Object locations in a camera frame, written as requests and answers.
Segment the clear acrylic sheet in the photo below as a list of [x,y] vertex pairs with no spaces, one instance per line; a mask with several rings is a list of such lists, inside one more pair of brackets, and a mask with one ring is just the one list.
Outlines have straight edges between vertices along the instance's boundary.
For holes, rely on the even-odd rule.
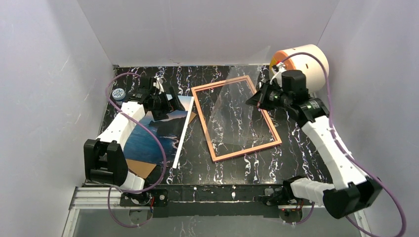
[[246,104],[260,77],[257,66],[230,66],[223,84],[203,92],[203,110],[211,143],[219,153],[240,151],[274,141],[256,107]]

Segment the landscape photo print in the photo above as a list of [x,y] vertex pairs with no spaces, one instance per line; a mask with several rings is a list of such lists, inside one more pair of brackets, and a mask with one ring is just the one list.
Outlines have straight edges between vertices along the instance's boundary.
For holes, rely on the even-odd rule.
[[[168,119],[155,121],[150,112],[140,120],[140,123],[150,130],[161,143],[167,157],[167,166],[178,168],[178,161],[184,136],[191,118],[194,97],[179,96],[185,111],[174,111],[168,114]],[[137,125],[130,134],[125,147],[126,159],[152,164],[162,164],[163,155],[155,139],[141,126]]]

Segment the pink wooden picture frame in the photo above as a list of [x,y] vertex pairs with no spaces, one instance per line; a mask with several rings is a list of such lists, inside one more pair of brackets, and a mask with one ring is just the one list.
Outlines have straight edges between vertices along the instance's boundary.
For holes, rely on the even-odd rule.
[[[222,84],[223,84],[223,81],[217,81],[217,82],[208,83],[208,84],[205,84],[205,85],[195,86],[191,89],[193,97],[194,97],[195,106],[197,108],[198,117],[199,117],[201,125],[202,125],[204,137],[206,139],[212,161],[213,162],[219,162],[219,161],[223,161],[223,160],[226,160],[226,159],[242,156],[242,155],[249,154],[249,153],[258,152],[258,151],[261,151],[261,150],[264,150],[264,149],[268,149],[268,148],[280,145],[282,143],[282,141],[281,141],[281,138],[280,138],[280,136],[279,136],[279,134],[278,134],[271,118],[270,118],[270,115],[268,114],[267,111],[261,110],[261,109],[258,108],[259,110],[261,110],[261,112],[262,112],[262,114],[263,114],[263,116],[264,116],[264,118],[265,118],[265,120],[266,120],[266,122],[269,126],[269,129],[270,129],[271,134],[273,135],[274,141],[269,142],[267,144],[259,145],[259,146],[256,146],[256,147],[243,149],[243,150],[240,150],[240,151],[233,151],[233,152],[229,152],[229,153],[219,153],[215,150],[214,146],[211,143],[211,138],[209,136],[208,128],[207,128],[206,121],[205,121],[204,110],[202,108],[203,103],[204,103],[203,92],[206,91],[206,90],[209,90],[211,88],[221,86]],[[255,86],[251,85],[250,88],[255,94],[256,93]]]

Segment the brown cardboard backing board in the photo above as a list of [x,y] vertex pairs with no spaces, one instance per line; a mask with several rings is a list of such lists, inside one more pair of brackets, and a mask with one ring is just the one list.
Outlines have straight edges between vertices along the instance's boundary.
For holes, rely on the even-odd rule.
[[[192,119],[194,119],[196,116],[196,114],[194,112],[191,113],[191,118],[189,119],[189,123],[192,121]],[[152,164],[152,163],[147,163],[147,162],[142,162],[142,161],[135,161],[135,160],[130,160],[130,159],[126,159],[127,163],[128,163],[128,168],[135,173],[136,175],[142,177],[142,178],[147,178],[149,176],[149,174],[151,173],[151,171],[158,165],[158,164]]]

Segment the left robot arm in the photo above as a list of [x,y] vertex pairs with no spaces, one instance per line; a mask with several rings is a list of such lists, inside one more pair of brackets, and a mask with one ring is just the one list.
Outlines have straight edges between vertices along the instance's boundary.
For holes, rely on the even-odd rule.
[[118,114],[110,125],[95,139],[84,143],[84,172],[88,181],[109,185],[124,193],[139,194],[149,191],[155,184],[145,187],[145,180],[131,172],[124,155],[125,144],[132,131],[148,112],[156,120],[168,119],[168,114],[183,111],[173,87],[164,90],[156,79],[141,79],[141,85],[129,93],[117,106]]

